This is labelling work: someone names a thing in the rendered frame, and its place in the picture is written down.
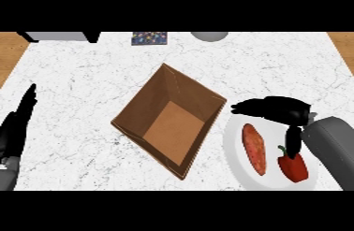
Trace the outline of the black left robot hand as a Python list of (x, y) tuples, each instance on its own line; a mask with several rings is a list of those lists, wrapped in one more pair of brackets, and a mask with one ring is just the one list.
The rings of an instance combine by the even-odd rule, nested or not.
[(36, 84), (31, 85), (22, 96), (16, 111), (12, 111), (0, 124), (0, 164), (3, 165), (12, 157), (22, 155), (27, 129), (31, 119), (36, 100)]

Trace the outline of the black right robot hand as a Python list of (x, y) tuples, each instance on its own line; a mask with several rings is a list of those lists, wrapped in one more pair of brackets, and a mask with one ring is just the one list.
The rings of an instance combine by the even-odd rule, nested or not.
[(252, 98), (231, 106), (234, 114), (261, 117), (265, 120), (287, 124), (285, 135), (286, 153), (295, 158), (302, 148), (302, 126), (308, 125), (311, 105), (299, 99), (285, 96)]

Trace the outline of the orange sweet potato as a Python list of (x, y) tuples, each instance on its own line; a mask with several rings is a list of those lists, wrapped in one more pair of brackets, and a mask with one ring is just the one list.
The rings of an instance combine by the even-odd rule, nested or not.
[(265, 174), (267, 162), (265, 162), (265, 145), (262, 136), (255, 126), (247, 123), (242, 128), (242, 144), (246, 150), (247, 158), (258, 174)]

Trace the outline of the white round plate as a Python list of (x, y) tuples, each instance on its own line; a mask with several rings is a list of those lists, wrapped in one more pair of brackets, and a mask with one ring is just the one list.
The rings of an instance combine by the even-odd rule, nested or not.
[[(242, 142), (242, 128), (250, 123), (264, 140), (265, 146), (265, 174), (261, 176), (247, 158)], [(282, 173), (279, 158), (283, 155), (279, 149), (285, 145), (287, 125), (245, 115), (233, 115), (225, 126), (222, 148), (228, 166), (234, 177), (246, 190), (313, 190), (319, 179), (319, 159), (302, 145), (301, 156), (308, 170), (308, 179), (293, 182)]]

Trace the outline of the brown cardboard box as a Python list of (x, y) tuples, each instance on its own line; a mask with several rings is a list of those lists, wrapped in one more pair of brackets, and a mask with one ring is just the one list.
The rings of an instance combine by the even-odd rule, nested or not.
[(184, 180), (227, 99), (163, 64), (111, 121)]

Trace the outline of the dark speckled box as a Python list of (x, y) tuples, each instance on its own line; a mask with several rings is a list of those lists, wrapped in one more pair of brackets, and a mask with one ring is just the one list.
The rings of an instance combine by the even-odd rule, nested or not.
[(133, 32), (132, 45), (166, 45), (167, 33), (166, 32)]

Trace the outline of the red bell pepper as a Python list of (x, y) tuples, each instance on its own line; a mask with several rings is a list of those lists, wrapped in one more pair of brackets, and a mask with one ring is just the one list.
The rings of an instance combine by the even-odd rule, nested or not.
[(282, 150), (283, 153), (283, 156), (279, 157), (279, 166), (285, 177), (290, 179), (293, 182), (307, 180), (308, 170), (305, 162), (302, 160), (302, 156), (296, 154), (295, 158), (290, 158), (283, 145), (279, 146), (279, 149)]

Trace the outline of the grey round object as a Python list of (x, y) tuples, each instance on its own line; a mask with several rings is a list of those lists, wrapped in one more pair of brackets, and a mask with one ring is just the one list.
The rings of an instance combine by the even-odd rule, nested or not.
[(216, 42), (225, 39), (228, 36), (227, 32), (193, 32), (193, 36), (206, 42)]

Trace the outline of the grey and black appliance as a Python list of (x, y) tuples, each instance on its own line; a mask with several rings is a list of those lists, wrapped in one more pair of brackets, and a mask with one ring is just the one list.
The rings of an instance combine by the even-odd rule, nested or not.
[(18, 32), (18, 35), (27, 39), (28, 42), (37, 43), (45, 40), (56, 41), (98, 41), (99, 32)]

